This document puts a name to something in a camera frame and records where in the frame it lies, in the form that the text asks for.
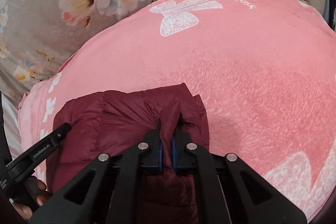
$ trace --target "maroon puffer jacket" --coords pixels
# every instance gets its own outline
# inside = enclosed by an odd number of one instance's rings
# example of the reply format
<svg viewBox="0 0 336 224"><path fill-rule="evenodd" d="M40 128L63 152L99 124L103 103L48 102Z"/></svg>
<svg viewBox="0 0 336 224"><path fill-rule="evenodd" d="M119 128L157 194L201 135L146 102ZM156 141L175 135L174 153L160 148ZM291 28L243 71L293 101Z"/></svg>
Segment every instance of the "maroon puffer jacket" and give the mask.
<svg viewBox="0 0 336 224"><path fill-rule="evenodd" d="M61 148L47 160L47 183L53 193L64 186L100 153L117 155L140 143L161 121L164 173L142 183L139 221L142 224L197 223L191 177L177 177L172 170L171 140L177 124L194 143L209 148L206 111L199 95L185 84L126 94L109 90L65 104L54 128L67 122L72 130Z"/></svg>

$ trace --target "finger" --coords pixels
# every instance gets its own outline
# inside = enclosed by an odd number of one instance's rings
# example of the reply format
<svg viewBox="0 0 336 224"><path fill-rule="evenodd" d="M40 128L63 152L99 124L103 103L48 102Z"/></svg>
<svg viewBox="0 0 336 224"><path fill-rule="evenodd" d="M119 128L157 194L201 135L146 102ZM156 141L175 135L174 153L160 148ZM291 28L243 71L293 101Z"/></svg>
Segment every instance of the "finger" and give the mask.
<svg viewBox="0 0 336 224"><path fill-rule="evenodd" d="M37 185L39 186L40 190L45 191L47 189L47 186L42 180L37 180Z"/></svg>
<svg viewBox="0 0 336 224"><path fill-rule="evenodd" d="M48 201L48 199L50 199L50 197L51 197L51 194L48 193L47 191L44 191L41 195L37 196L36 201L38 205L42 206Z"/></svg>
<svg viewBox="0 0 336 224"><path fill-rule="evenodd" d="M31 211L31 209L27 207L26 205L22 205L22 204L14 202L13 206L15 210L19 213L19 215L25 220L29 220L31 216L33 215L33 212Z"/></svg>

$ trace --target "small screw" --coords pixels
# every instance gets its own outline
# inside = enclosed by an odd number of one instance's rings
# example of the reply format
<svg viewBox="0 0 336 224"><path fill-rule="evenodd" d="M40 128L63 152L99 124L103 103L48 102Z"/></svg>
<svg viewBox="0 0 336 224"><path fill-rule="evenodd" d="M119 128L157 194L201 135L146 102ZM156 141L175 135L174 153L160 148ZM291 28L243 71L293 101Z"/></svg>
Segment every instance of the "small screw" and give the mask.
<svg viewBox="0 0 336 224"><path fill-rule="evenodd" d="M195 143L188 143L187 144L187 148L189 150L195 150L197 148L197 144L195 144Z"/></svg>
<svg viewBox="0 0 336 224"><path fill-rule="evenodd" d="M100 154L98 156L98 160L100 160L100 161L107 161L108 159L109 159L109 155L106 154L106 153Z"/></svg>
<svg viewBox="0 0 336 224"><path fill-rule="evenodd" d="M238 159L237 155L233 153L227 154L226 158L228 161L236 161Z"/></svg>
<svg viewBox="0 0 336 224"><path fill-rule="evenodd" d="M141 150L145 150L149 147L148 143L139 143L138 148Z"/></svg>

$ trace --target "pink flower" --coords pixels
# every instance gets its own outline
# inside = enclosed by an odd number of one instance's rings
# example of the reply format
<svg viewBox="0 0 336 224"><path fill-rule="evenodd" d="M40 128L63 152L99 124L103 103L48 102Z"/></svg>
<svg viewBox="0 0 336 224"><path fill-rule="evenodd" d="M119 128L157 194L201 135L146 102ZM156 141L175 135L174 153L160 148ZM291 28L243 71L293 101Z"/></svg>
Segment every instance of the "pink flower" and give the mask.
<svg viewBox="0 0 336 224"><path fill-rule="evenodd" d="M59 0L62 20L69 26L76 26L85 20L95 8L94 0Z"/></svg>

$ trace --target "white bow print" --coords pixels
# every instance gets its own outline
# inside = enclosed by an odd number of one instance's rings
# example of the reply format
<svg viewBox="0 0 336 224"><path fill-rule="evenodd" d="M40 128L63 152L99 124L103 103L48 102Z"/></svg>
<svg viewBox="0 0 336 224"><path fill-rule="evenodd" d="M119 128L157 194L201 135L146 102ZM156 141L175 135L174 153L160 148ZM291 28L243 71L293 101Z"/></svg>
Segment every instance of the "white bow print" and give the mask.
<svg viewBox="0 0 336 224"><path fill-rule="evenodd" d="M163 37L167 37L198 24L198 18L188 12L221 8L222 5L214 0L184 0L179 4L176 4L173 0L168 0L152 7L150 12L163 14L160 33Z"/></svg>

